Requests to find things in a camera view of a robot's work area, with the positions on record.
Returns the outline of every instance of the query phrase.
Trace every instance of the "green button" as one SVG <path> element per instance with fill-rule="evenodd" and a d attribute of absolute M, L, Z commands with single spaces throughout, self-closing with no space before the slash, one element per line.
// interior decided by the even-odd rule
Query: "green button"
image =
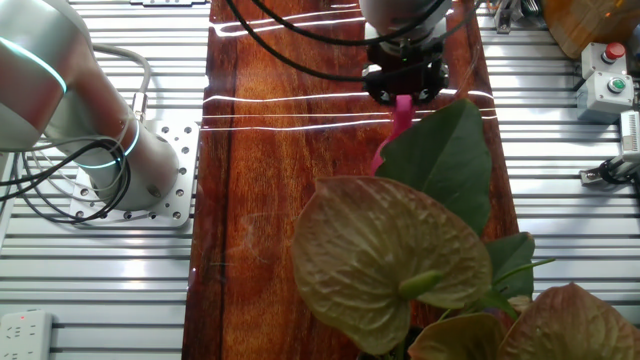
<path fill-rule="evenodd" d="M 613 80 L 613 86 L 616 89 L 624 90 L 624 88 L 627 87 L 627 83 L 625 83 L 624 80 L 622 80 L 622 79 L 614 79 Z"/>

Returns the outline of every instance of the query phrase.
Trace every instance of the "metal rail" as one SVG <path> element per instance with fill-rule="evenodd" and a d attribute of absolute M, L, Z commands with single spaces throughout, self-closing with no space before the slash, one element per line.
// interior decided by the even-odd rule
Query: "metal rail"
<path fill-rule="evenodd" d="M 200 120 L 209 5 L 71 4 L 95 42 L 150 59 L 148 119 Z M 618 154 L 617 127 L 576 120 L 574 64 L 544 26 L 513 24 L 504 36 L 496 34 L 486 10 L 478 20 L 520 228 L 536 236 L 537 259 L 558 258 L 536 269 L 536 292 L 575 281 L 640 324 L 636 195 L 628 186 L 586 189 L 578 179 L 578 170 Z M 97 56 L 131 101 L 142 70 Z M 61 154 L 49 155 L 59 160 Z M 64 172 L 75 176 L 76 169 Z M 69 204 L 47 183 L 42 189 L 56 204 Z M 0 257 L 0 316 L 33 308 L 51 312 L 52 360 L 178 360 L 192 228 L 190 221 L 178 232 L 79 231 L 40 219 L 17 200 Z"/>

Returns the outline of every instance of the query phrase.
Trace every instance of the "pink object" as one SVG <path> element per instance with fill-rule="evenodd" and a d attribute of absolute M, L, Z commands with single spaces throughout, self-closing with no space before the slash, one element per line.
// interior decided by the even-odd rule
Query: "pink object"
<path fill-rule="evenodd" d="M 371 161 L 371 176 L 376 174 L 376 171 L 383 163 L 383 160 L 380 157 L 380 151 L 382 151 L 382 148 L 411 127 L 414 113 L 413 99 L 411 98 L 411 95 L 398 95 L 396 97 L 396 108 L 393 115 L 393 132 L 387 139 L 385 139 L 385 141 L 382 142 L 376 152 L 376 156 L 373 158 L 373 161 Z"/>

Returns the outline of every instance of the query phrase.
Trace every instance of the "wooden board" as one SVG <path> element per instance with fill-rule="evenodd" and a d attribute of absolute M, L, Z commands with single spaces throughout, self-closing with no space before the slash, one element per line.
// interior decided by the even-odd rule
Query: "wooden board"
<path fill-rule="evenodd" d="M 236 0 L 259 34 L 314 69 L 359 75 L 364 48 L 295 35 L 250 0 Z M 355 0 L 267 1 L 281 16 L 332 37 L 363 38 Z M 454 2 L 448 27 L 472 9 Z M 298 295 L 289 246 L 314 179 L 363 175 L 389 135 L 389 109 L 357 83 L 325 81 L 271 57 L 235 21 L 224 0 L 211 8 L 191 286 L 183 359 L 344 360 L 358 350 L 319 323 Z M 446 42 L 451 85 L 420 114 L 468 97 L 483 111 L 493 158 L 489 241 L 518 231 L 477 22 Z M 416 307 L 414 321 L 432 312 Z"/>

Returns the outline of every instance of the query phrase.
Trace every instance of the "red button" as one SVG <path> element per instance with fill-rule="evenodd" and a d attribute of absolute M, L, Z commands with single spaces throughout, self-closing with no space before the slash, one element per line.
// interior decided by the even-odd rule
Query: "red button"
<path fill-rule="evenodd" d="M 624 45 L 620 43 L 611 43 L 607 45 L 607 51 L 604 52 L 610 60 L 620 59 L 626 54 Z"/>

